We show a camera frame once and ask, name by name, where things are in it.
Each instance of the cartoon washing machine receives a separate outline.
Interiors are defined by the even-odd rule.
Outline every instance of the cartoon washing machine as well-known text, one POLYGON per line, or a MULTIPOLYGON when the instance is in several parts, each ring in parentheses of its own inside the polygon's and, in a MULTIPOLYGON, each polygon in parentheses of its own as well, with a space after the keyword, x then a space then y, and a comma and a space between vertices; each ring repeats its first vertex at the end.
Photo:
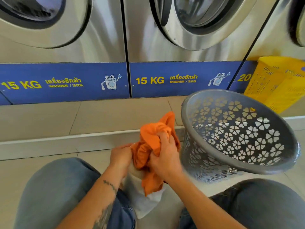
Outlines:
POLYGON ((229 75, 231 75, 230 72, 226 76, 225 76, 225 73, 218 73, 215 78, 210 80, 208 86, 211 86, 212 80, 214 80, 213 86, 219 86, 221 84, 222 80, 229 75))
POLYGON ((106 87, 108 89, 112 89, 112 90, 116 90, 116 82, 122 78, 122 76, 120 74, 118 74, 117 76, 117 79, 114 77, 114 75, 111 75, 110 77, 108 75, 105 76, 105 81, 103 81, 101 83, 101 86, 102 86, 102 90, 104 91, 105 90, 105 87, 104 87, 104 83, 106 84, 106 87))

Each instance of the blue panel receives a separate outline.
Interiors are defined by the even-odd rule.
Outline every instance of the blue panel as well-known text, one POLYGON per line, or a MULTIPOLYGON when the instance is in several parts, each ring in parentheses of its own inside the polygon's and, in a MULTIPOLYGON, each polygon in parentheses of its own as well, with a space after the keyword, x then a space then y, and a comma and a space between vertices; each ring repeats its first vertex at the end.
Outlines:
POLYGON ((125 62, 0 64, 0 89, 13 104, 129 97, 125 62))
POLYGON ((7 101, 7 99, 0 93, 0 105, 9 105, 10 102, 7 101))
POLYGON ((245 61, 229 91, 244 93, 256 69, 257 61, 245 61))
POLYGON ((230 62, 132 62, 132 97, 183 96, 226 89, 240 66, 230 62))

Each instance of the person's left hand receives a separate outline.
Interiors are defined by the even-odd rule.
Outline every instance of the person's left hand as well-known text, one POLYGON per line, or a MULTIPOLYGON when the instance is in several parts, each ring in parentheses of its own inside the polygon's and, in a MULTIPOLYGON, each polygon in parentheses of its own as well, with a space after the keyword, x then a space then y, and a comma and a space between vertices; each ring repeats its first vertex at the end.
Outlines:
POLYGON ((122 145, 112 149, 110 155, 110 165, 122 174, 122 178, 127 175, 128 167, 132 161, 132 150, 130 146, 133 143, 122 145))

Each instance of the white cloth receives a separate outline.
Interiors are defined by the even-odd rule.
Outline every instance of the white cloth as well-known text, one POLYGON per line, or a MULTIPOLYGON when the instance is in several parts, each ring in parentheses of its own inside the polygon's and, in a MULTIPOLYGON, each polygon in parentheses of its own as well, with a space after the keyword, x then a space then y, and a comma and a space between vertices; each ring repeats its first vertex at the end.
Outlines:
POLYGON ((167 184, 163 183, 163 187, 160 191, 151 193, 145 197, 144 189, 142 187, 143 177, 144 172, 136 170, 133 164, 131 164, 124 181, 124 192, 128 196, 138 219, 143 218, 158 205, 162 193, 167 187, 167 184))

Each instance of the denim pants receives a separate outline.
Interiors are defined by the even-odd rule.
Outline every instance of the denim pants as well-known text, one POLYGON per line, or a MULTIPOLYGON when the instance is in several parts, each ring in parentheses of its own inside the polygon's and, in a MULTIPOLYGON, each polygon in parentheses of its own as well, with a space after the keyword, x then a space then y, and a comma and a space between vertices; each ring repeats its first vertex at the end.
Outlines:
MULTIPOLYGON (((45 165, 31 177, 23 191, 14 229, 55 229, 100 175, 79 158, 63 158, 45 165)), ((248 229, 305 228, 304 201, 275 181, 246 180, 211 199, 248 229)), ((128 198, 119 189, 107 228, 134 229, 135 218, 128 198)), ((195 228, 184 208, 179 229, 195 228)))

